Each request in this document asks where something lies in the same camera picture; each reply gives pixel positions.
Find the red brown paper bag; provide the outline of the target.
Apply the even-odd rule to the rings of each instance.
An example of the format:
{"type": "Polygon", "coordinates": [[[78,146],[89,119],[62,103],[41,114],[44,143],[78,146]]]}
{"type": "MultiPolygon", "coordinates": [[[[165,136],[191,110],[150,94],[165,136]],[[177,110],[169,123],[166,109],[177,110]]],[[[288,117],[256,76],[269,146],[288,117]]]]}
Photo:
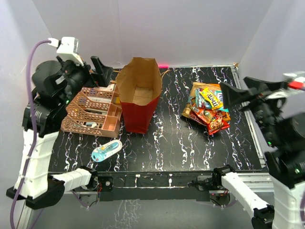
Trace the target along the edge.
{"type": "Polygon", "coordinates": [[[116,76],[127,132],[147,132],[162,93],[164,75],[154,58],[134,57],[116,76]]]}

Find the yellow candy pack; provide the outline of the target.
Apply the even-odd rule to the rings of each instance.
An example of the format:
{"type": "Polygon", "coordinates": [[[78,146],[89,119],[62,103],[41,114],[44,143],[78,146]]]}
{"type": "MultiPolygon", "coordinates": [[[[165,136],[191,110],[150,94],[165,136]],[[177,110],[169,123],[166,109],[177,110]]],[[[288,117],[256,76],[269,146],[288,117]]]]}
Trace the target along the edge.
{"type": "Polygon", "coordinates": [[[208,88],[200,89],[200,95],[205,101],[205,107],[207,109],[220,109],[223,106],[223,103],[217,98],[217,96],[208,88]]]}

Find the red skittles candy bag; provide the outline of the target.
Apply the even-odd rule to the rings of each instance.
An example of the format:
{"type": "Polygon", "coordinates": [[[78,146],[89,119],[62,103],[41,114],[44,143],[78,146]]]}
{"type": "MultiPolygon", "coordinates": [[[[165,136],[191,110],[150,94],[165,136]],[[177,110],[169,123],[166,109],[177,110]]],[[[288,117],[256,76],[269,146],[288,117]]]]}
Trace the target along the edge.
{"type": "Polygon", "coordinates": [[[207,130],[209,135],[213,135],[218,131],[227,129],[229,127],[230,125],[225,120],[223,120],[223,117],[217,114],[207,125],[207,130]]]}

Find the orange candy bag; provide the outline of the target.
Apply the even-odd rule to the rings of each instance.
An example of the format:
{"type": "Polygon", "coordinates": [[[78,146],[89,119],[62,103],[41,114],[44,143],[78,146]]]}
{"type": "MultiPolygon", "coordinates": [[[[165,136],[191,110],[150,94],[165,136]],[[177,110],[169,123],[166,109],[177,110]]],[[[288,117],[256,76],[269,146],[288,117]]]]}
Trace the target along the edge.
{"type": "Polygon", "coordinates": [[[195,106],[192,106],[191,110],[196,114],[198,118],[200,118],[202,121],[204,121],[207,124],[209,124],[217,114],[217,111],[204,109],[204,108],[197,108],[195,106]]]}

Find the red doritos chip bag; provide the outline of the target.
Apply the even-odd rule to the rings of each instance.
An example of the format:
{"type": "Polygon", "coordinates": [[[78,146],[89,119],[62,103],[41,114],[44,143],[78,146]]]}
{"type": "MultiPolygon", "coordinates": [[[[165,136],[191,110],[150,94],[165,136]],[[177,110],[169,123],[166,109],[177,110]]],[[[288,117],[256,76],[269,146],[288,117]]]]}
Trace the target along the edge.
{"type": "Polygon", "coordinates": [[[192,119],[194,121],[196,121],[197,123],[200,123],[202,125],[207,125],[206,122],[204,122],[202,119],[200,119],[195,112],[193,112],[193,110],[190,108],[189,104],[186,105],[186,107],[184,108],[183,112],[182,112],[182,116],[192,119]]]}

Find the gold teal kettle chips bag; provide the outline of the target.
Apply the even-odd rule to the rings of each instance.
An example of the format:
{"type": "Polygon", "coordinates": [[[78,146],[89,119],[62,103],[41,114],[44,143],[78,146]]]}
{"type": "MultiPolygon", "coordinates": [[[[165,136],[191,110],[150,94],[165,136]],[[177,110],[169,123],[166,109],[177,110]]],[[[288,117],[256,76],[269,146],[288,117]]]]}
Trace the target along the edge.
{"type": "Polygon", "coordinates": [[[190,114],[191,100],[195,97],[195,89],[204,89],[204,88],[208,88],[209,90],[220,90],[221,89],[219,84],[193,82],[193,86],[190,90],[187,104],[182,112],[182,116],[188,117],[188,115],[190,114]]]}

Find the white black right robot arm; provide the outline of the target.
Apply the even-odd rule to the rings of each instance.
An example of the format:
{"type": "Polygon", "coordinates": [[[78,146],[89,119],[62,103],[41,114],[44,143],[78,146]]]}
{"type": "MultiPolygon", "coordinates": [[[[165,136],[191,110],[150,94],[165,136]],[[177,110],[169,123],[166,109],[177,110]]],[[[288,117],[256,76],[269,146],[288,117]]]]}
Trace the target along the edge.
{"type": "Polygon", "coordinates": [[[304,72],[286,73],[281,82],[245,77],[247,89],[221,83],[224,107],[242,104],[251,111],[266,143],[265,163],[274,187],[274,204],[259,198],[230,165],[213,170],[213,185],[241,203],[255,229],[302,229],[305,226],[305,115],[283,118],[288,97],[305,90],[304,72]]]}

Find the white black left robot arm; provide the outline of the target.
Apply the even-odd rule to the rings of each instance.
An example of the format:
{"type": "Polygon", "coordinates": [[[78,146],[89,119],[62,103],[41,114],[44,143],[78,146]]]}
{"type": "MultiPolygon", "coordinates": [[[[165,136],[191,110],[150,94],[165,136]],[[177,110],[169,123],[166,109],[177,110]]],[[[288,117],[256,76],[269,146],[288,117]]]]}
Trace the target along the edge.
{"type": "Polygon", "coordinates": [[[107,86],[113,68],[102,64],[96,56],[90,65],[77,65],[71,60],[49,60],[40,63],[30,81],[29,104],[24,110],[24,148],[20,174],[15,186],[6,195],[14,201],[24,200],[33,210],[54,206],[63,194],[84,186],[98,186],[97,172],[82,166],[72,172],[50,175],[48,172],[53,145],[61,123],[67,116],[67,106],[83,87],[107,86]]]}

